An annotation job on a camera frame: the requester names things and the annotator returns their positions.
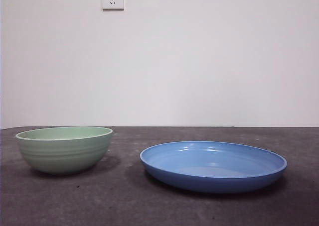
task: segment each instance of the green bowl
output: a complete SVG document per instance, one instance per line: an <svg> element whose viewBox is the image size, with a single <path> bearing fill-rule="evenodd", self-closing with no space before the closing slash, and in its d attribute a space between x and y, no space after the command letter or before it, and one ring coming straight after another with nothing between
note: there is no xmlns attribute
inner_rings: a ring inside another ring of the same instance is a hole
<svg viewBox="0 0 319 226"><path fill-rule="evenodd" d="M72 174L103 158L112 133L104 127L55 127L28 130L15 137L32 168L49 174Z"/></svg>

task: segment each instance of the dark gray surface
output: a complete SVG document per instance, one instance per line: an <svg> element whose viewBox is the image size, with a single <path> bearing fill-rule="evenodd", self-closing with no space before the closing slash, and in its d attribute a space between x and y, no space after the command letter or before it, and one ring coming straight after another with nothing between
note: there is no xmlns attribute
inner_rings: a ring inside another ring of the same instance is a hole
<svg viewBox="0 0 319 226"><path fill-rule="evenodd" d="M1 131L3 226L318 226L319 128L111 127L110 151L72 176L33 171L14 135ZM272 150L287 159L284 177L236 195L193 193L145 173L143 149L164 142L214 140Z"/></svg>

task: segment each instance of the plastic plate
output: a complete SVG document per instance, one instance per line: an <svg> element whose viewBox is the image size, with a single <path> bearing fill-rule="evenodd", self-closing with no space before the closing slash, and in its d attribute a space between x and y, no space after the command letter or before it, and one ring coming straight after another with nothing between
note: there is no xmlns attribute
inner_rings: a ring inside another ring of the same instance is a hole
<svg viewBox="0 0 319 226"><path fill-rule="evenodd" d="M278 180L284 157L260 148L213 141L182 141L155 145L140 154L156 179L186 190L241 193Z"/></svg>

